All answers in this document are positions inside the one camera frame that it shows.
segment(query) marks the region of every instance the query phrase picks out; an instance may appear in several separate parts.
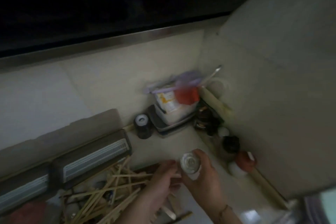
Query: tiled wall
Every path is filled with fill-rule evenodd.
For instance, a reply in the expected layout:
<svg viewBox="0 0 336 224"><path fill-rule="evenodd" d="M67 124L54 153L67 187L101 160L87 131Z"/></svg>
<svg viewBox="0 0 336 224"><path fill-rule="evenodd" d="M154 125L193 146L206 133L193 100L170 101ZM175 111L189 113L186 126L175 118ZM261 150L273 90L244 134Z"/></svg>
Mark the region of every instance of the tiled wall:
<svg viewBox="0 0 336 224"><path fill-rule="evenodd" d="M205 32L199 65L223 65L221 100L285 197L336 181L336 0L248 0Z"/></svg>
<svg viewBox="0 0 336 224"><path fill-rule="evenodd" d="M203 31L0 74L0 149L117 108L124 125L150 103L147 82L197 68Z"/></svg>

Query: countertop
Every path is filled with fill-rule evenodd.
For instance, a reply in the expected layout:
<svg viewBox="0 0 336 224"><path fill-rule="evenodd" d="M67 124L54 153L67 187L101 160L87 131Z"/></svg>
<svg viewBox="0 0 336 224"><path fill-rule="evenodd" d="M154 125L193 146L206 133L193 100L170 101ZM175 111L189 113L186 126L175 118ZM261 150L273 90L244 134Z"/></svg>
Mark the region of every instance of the countertop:
<svg viewBox="0 0 336 224"><path fill-rule="evenodd" d="M286 213L284 210L277 209L267 199L251 177L246 176L237 179L228 174L192 126L166 138L161 138L158 134L154 133L150 138L142 140L137 137L135 130L127 134L133 147L130 162L130 167L133 170L166 159L179 159L184 153L199 148L209 155L212 165L218 171L228 204L244 224L254 224L254 222L246 219L247 216L253 214L251 210L255 210L258 213L261 218L259 223L263 224L273 223ZM185 211L192 211L194 213L190 218L181 221L180 224L212 223L205 212L194 201L186 187L182 186L176 193L176 196L179 198Z"/></svg>

